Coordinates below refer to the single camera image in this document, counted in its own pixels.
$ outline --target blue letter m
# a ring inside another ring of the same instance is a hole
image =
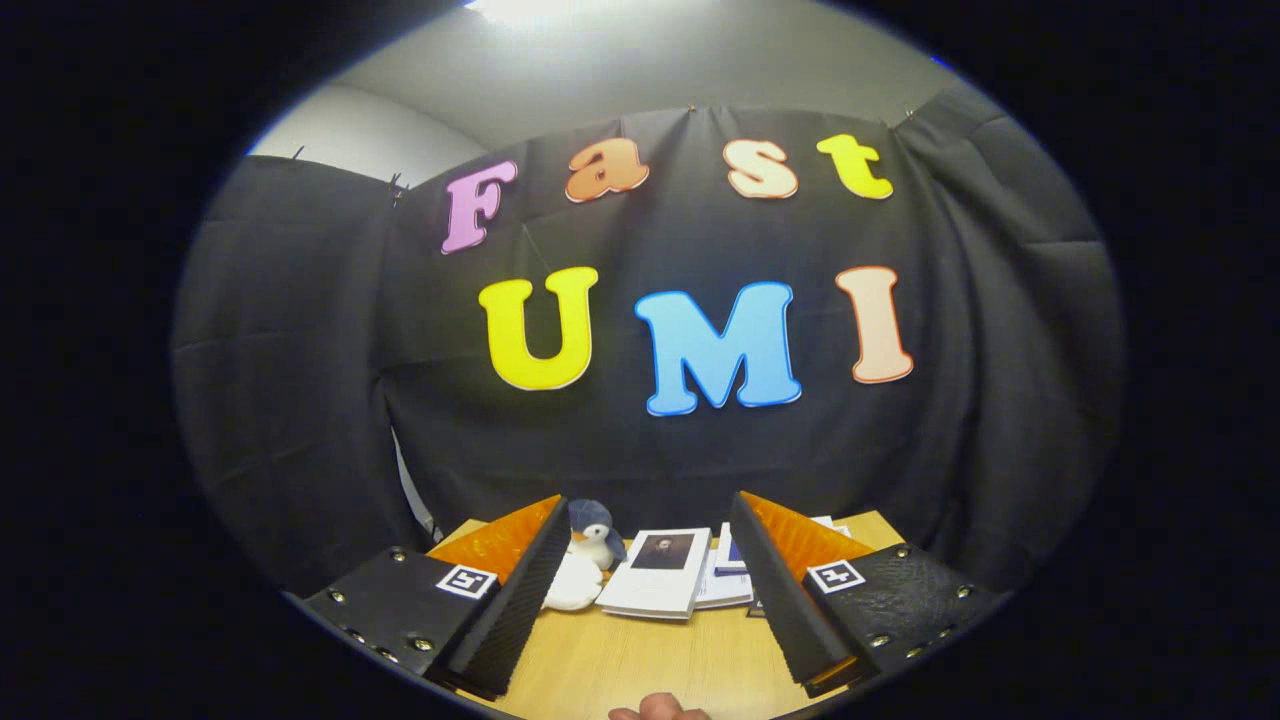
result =
[[[787,352],[790,304],[788,286],[751,283],[739,291],[721,334],[687,293],[657,292],[641,297],[636,315],[649,323],[653,333],[658,384],[658,392],[648,402],[649,414],[686,415],[698,407],[698,396],[685,387],[685,366],[716,407],[724,406],[742,364],[746,382],[737,391],[742,405],[782,405],[800,397],[800,383],[791,377]]]

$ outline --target white wall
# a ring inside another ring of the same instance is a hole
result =
[[[461,132],[380,95],[328,85],[266,132],[250,155],[323,163],[412,187],[488,152]]]

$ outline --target plush toy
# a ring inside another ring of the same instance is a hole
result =
[[[600,573],[595,562],[581,555],[566,552],[552,587],[547,591],[547,598],[543,600],[543,607],[581,610],[600,594],[602,580],[604,573]]]
[[[568,503],[572,539],[559,570],[547,591],[543,607],[581,610],[600,594],[600,583],[616,560],[627,556],[622,536],[613,529],[613,516],[594,500]]]
[[[568,543],[570,555],[581,555],[608,571],[616,560],[627,556],[622,536],[613,529],[613,516],[594,500],[573,500],[568,503],[568,523],[573,530]]]

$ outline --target finger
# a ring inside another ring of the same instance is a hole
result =
[[[680,701],[671,693],[652,693],[640,701],[641,720],[676,720],[681,710]]]

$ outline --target human hand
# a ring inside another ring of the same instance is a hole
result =
[[[609,711],[609,720],[712,720],[701,710],[685,710],[671,693],[650,693],[640,701],[640,712],[626,707]]]

